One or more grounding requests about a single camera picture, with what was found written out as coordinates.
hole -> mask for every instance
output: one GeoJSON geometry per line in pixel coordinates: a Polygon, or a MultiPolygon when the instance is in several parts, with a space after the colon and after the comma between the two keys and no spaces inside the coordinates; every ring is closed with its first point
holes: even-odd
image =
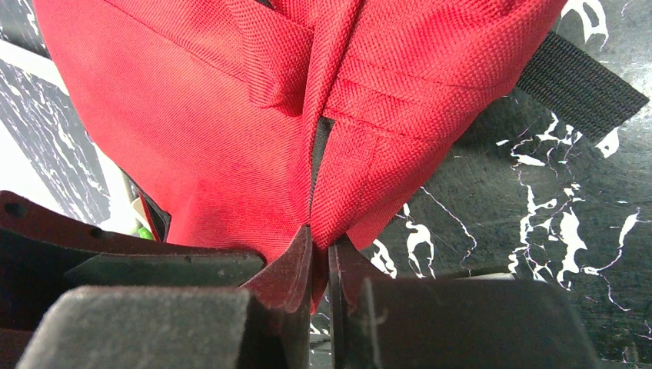
{"type": "Polygon", "coordinates": [[[113,237],[113,233],[95,227],[91,229],[91,237],[97,240],[108,240],[109,238],[113,237]]]}
{"type": "Polygon", "coordinates": [[[27,209],[20,204],[15,202],[10,202],[5,205],[5,211],[7,214],[11,215],[14,218],[22,218],[27,215],[27,209]]]}

red bag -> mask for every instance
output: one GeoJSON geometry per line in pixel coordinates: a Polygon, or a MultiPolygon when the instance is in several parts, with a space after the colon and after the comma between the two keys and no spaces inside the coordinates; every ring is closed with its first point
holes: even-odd
{"type": "Polygon", "coordinates": [[[564,0],[271,5],[35,0],[81,121],[171,214],[171,243],[273,261],[309,224],[319,250],[345,232],[368,246],[516,85],[564,0]]]}

stitching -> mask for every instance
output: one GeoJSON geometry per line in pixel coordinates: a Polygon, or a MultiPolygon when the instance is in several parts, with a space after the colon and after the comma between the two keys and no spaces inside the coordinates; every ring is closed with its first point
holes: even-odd
{"type": "Polygon", "coordinates": [[[133,20],[136,21],[138,24],[140,24],[140,25],[144,26],[145,28],[147,28],[148,30],[154,32],[156,35],[159,35],[159,36],[161,36],[162,38],[164,38],[164,39],[170,41],[171,43],[173,43],[173,44],[175,44],[175,45],[177,45],[181,50],[187,52],[187,53],[190,54],[190,55],[195,56],[195,57],[198,58],[200,61],[202,61],[202,62],[204,62],[206,65],[208,65],[209,67],[211,67],[211,68],[213,68],[213,69],[215,69],[215,70],[218,70],[218,71],[220,71],[220,72],[222,72],[222,73],[224,73],[224,74],[226,74],[226,75],[230,75],[231,77],[233,77],[233,78],[239,80],[240,82],[247,83],[246,81],[242,80],[241,78],[239,78],[239,77],[237,77],[237,76],[235,76],[235,75],[232,75],[231,73],[227,73],[226,71],[223,71],[223,70],[221,70],[220,68],[214,66],[213,64],[211,64],[211,63],[209,63],[208,61],[204,60],[204,58],[202,58],[201,56],[197,55],[197,54],[194,53],[193,51],[188,50],[188,49],[184,48],[183,46],[179,45],[175,40],[172,40],[171,38],[169,38],[169,37],[167,37],[167,36],[165,36],[165,35],[162,35],[160,32],[158,32],[158,31],[156,31],[155,29],[153,29],[150,25],[144,23],[143,21],[141,21],[140,19],[136,18],[135,16],[133,16],[133,15],[127,13],[125,10],[123,10],[123,9],[120,8],[120,7],[118,7],[116,4],[111,3],[109,0],[100,0],[100,1],[101,1],[101,2],[104,2],[104,3],[107,4],[107,5],[110,5],[112,8],[115,8],[116,10],[120,11],[122,14],[124,14],[124,15],[128,16],[129,18],[133,19],[133,20]]]}
{"type": "Polygon", "coordinates": [[[370,62],[368,60],[365,60],[365,59],[362,59],[362,58],[359,58],[359,57],[356,57],[356,56],[353,56],[353,55],[347,55],[346,58],[351,58],[351,59],[354,59],[354,60],[358,60],[358,61],[363,62],[365,64],[371,65],[372,67],[379,68],[379,69],[381,69],[383,71],[389,71],[389,72],[394,73],[396,75],[403,75],[405,77],[420,79],[422,81],[434,83],[436,85],[441,85],[441,86],[444,86],[444,87],[456,87],[456,88],[463,88],[465,90],[485,91],[485,90],[488,90],[488,89],[491,89],[491,88],[496,88],[496,87],[498,87],[498,86],[500,86],[502,84],[505,84],[505,83],[509,82],[512,79],[512,77],[508,77],[508,78],[505,78],[502,81],[496,82],[496,84],[494,84],[494,85],[490,85],[490,86],[487,86],[487,87],[481,87],[481,88],[480,87],[473,87],[473,86],[451,85],[451,84],[446,84],[446,83],[443,83],[443,82],[440,82],[440,81],[435,81],[435,80],[432,80],[432,79],[427,79],[427,78],[424,78],[424,77],[420,77],[418,75],[411,75],[409,73],[405,73],[404,71],[397,71],[397,70],[394,70],[392,68],[384,67],[382,65],[377,65],[377,64],[372,63],[372,62],[370,62]]]}
{"type": "MultiPolygon", "coordinates": [[[[147,28],[148,30],[154,32],[156,35],[159,35],[159,36],[161,36],[163,39],[168,40],[168,41],[170,41],[171,43],[177,45],[181,50],[183,50],[184,52],[187,52],[187,53],[190,54],[190,55],[195,56],[195,57],[196,57],[197,59],[199,59],[201,62],[203,62],[203,63],[206,64],[207,66],[213,68],[214,70],[219,71],[219,72],[221,72],[221,73],[224,73],[225,75],[231,76],[232,78],[235,78],[235,79],[237,79],[238,81],[240,81],[240,82],[242,82],[242,83],[245,83],[247,86],[249,86],[249,81],[247,81],[246,79],[239,78],[238,76],[233,75],[233,74],[231,74],[231,73],[228,73],[228,72],[222,70],[221,68],[218,68],[217,66],[211,64],[210,62],[208,62],[207,60],[205,60],[205,59],[202,58],[201,56],[199,56],[199,55],[197,55],[196,53],[194,53],[192,50],[188,50],[187,48],[183,47],[182,45],[179,45],[179,43],[176,42],[175,40],[173,40],[173,39],[171,39],[171,38],[169,38],[169,37],[167,37],[167,36],[161,34],[160,32],[156,31],[156,30],[153,29],[150,25],[144,23],[143,21],[141,21],[140,19],[136,18],[135,16],[133,16],[133,15],[127,13],[125,10],[121,9],[121,8],[118,7],[116,4],[111,3],[109,0],[100,0],[100,1],[104,2],[105,4],[111,6],[111,7],[114,8],[114,9],[118,10],[118,11],[121,12],[122,14],[128,16],[129,18],[133,19],[133,20],[136,21],[138,24],[140,24],[140,25],[144,26],[145,28],[147,28]]],[[[284,93],[284,92],[282,92],[282,91],[278,92],[278,96],[300,95],[300,94],[301,94],[300,91],[299,91],[299,92],[292,92],[292,93],[284,93]]]]}
{"type": "Polygon", "coordinates": [[[378,146],[378,138],[375,138],[374,140],[374,153],[371,155],[371,160],[368,162],[368,165],[365,165],[367,168],[367,175],[364,177],[364,185],[362,186],[360,190],[360,194],[358,195],[358,202],[355,204],[355,214],[351,218],[351,220],[348,222],[348,225],[346,227],[346,230],[344,233],[346,233],[351,227],[354,225],[354,222],[356,218],[358,218],[358,215],[360,214],[360,203],[362,202],[362,198],[365,197],[367,194],[367,186],[369,185],[369,177],[371,177],[371,166],[375,163],[376,159],[376,154],[378,153],[378,150],[376,150],[376,147],[378,146]]]}
{"type": "Polygon", "coordinates": [[[378,93],[378,94],[381,94],[381,95],[387,96],[387,97],[389,97],[389,98],[395,98],[395,99],[397,99],[398,101],[407,102],[408,104],[414,104],[414,105],[418,105],[418,106],[423,106],[424,108],[433,108],[433,107],[434,107],[433,105],[427,105],[427,104],[425,104],[425,103],[423,103],[423,102],[416,102],[416,101],[408,100],[408,99],[406,99],[406,98],[400,98],[400,97],[398,97],[398,96],[392,95],[392,94],[387,93],[387,92],[378,91],[378,90],[375,89],[375,88],[371,88],[371,87],[369,87],[369,86],[367,86],[367,85],[363,85],[363,84],[361,84],[360,82],[352,81],[351,79],[348,79],[348,78],[338,77],[338,79],[339,79],[339,80],[342,80],[342,81],[350,82],[350,83],[352,83],[352,84],[354,84],[354,85],[357,85],[357,86],[362,87],[362,88],[366,88],[367,90],[371,90],[371,91],[373,91],[373,92],[376,92],[376,93],[378,93]]]}
{"type": "MultiPolygon", "coordinates": [[[[325,110],[332,111],[332,112],[334,112],[334,113],[336,113],[338,115],[343,116],[344,118],[351,119],[351,120],[353,120],[355,122],[364,123],[365,125],[368,125],[368,126],[370,126],[372,128],[375,128],[375,129],[377,129],[377,130],[379,130],[379,131],[381,131],[382,133],[385,133],[385,134],[399,135],[399,136],[403,136],[405,138],[410,138],[410,139],[415,140],[415,141],[423,141],[423,142],[427,142],[427,143],[436,141],[436,139],[434,139],[434,138],[418,137],[418,136],[408,135],[406,133],[399,132],[399,131],[392,131],[391,129],[387,129],[387,128],[381,127],[379,125],[375,125],[374,123],[371,123],[369,121],[365,121],[363,119],[356,118],[353,115],[349,115],[349,114],[344,113],[342,111],[339,111],[339,110],[337,110],[335,108],[326,107],[325,110]]],[[[336,118],[333,118],[333,117],[329,117],[329,118],[335,120],[337,123],[345,123],[345,124],[349,124],[349,125],[354,124],[354,122],[342,121],[342,120],[339,120],[339,119],[336,119],[336,118]]]]}

green object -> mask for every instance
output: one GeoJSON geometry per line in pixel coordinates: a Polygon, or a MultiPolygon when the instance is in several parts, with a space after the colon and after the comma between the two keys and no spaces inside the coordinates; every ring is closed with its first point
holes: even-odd
{"type": "Polygon", "coordinates": [[[145,227],[138,229],[138,235],[140,235],[141,238],[144,238],[145,240],[154,239],[154,235],[145,227]]]}

black velcro strap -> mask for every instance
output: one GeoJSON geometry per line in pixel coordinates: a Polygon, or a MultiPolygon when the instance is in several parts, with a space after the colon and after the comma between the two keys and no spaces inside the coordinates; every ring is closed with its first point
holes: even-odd
{"type": "Polygon", "coordinates": [[[526,65],[517,86],[591,141],[602,139],[649,102],[554,32],[526,65]]]}

